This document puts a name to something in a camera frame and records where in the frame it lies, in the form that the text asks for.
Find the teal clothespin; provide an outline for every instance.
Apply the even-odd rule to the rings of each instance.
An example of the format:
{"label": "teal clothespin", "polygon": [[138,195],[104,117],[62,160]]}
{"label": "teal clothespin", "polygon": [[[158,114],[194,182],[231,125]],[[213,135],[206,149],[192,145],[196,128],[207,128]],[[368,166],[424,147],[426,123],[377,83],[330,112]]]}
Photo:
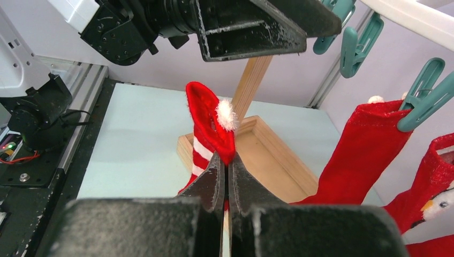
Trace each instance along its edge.
{"label": "teal clothespin", "polygon": [[374,13],[359,40],[354,28],[347,27],[344,30],[340,51],[340,73],[344,78],[355,76],[377,41],[383,26],[384,22],[380,14]]}
{"label": "teal clothespin", "polygon": [[[349,22],[355,12],[356,0],[324,0],[322,3],[331,10],[342,21],[342,27]],[[337,35],[319,37],[314,43],[313,51],[317,55],[322,55],[332,45]]]}
{"label": "teal clothespin", "polygon": [[401,110],[413,108],[397,124],[400,131],[414,130],[454,96],[454,72],[451,72],[435,89],[432,89],[443,72],[444,65],[444,60],[432,58],[421,70],[400,107]]}

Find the screw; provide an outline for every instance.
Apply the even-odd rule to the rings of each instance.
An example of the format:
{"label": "screw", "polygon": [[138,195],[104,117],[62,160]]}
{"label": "screw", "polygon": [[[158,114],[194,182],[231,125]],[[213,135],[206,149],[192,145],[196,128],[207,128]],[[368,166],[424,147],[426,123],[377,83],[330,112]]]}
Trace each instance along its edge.
{"label": "screw", "polygon": [[29,176],[27,173],[22,173],[22,174],[20,175],[20,178],[19,178],[19,180],[20,180],[21,182],[26,182],[26,181],[29,180],[29,179],[30,179],[30,176]]}
{"label": "screw", "polygon": [[207,9],[207,14],[213,15],[213,14],[214,14],[214,8],[213,8],[213,7],[209,7],[209,8]]}
{"label": "screw", "polygon": [[221,46],[215,46],[214,47],[215,52],[221,53],[222,52],[222,47]]}

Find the red stocking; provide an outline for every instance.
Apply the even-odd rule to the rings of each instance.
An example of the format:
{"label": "red stocking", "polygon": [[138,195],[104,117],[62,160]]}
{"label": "red stocking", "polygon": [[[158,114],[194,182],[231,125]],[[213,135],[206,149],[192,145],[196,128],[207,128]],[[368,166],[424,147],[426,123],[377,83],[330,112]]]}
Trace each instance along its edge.
{"label": "red stocking", "polygon": [[454,205],[453,164],[454,134],[433,140],[412,187],[384,207],[402,234]]}
{"label": "red stocking", "polygon": [[402,101],[359,105],[345,125],[315,195],[295,204],[352,204],[367,192],[410,138],[397,129]]}
{"label": "red stocking", "polygon": [[216,151],[225,164],[229,164],[236,153],[236,116],[228,100],[219,101],[206,86],[190,82],[186,86],[189,111],[194,120],[193,165],[191,178],[181,193],[201,175]]}
{"label": "red stocking", "polygon": [[454,235],[407,245],[411,257],[451,257],[454,256]]}

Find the hanging rack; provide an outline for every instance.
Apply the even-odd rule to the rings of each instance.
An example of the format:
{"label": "hanging rack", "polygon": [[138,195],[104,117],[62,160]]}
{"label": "hanging rack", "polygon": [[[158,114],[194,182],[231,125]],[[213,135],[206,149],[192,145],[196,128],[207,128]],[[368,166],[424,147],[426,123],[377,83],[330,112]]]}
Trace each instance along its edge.
{"label": "hanging rack", "polygon": [[393,22],[454,51],[454,17],[433,7],[452,0],[361,0],[369,8]]}

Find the penguin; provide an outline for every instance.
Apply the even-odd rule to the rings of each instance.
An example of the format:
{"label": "penguin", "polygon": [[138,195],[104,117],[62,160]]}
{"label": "penguin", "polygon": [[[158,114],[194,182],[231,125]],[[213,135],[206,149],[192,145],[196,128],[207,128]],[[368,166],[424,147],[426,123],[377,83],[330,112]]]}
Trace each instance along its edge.
{"label": "penguin", "polygon": [[443,190],[426,202],[421,208],[422,219],[414,222],[411,228],[430,220],[451,206],[454,206],[454,181],[451,182],[446,190]]}

